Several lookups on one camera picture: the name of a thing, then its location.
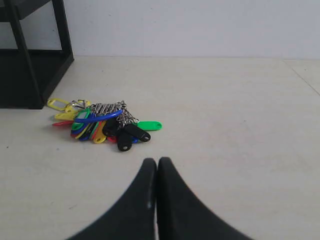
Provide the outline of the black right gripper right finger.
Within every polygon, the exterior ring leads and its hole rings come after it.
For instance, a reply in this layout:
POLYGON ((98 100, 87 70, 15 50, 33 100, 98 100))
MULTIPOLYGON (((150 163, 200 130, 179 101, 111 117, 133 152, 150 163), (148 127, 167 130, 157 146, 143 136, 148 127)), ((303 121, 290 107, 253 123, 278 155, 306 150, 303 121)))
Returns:
POLYGON ((169 157, 158 162, 157 225, 160 240, 250 239, 197 198, 169 157))

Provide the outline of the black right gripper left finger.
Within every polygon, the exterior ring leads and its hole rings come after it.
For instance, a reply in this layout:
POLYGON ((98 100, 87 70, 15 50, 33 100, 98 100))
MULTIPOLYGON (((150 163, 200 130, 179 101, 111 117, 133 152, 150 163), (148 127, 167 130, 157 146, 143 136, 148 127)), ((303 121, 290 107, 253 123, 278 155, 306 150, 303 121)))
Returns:
POLYGON ((154 240, 157 164, 146 158, 124 194, 71 240, 154 240))

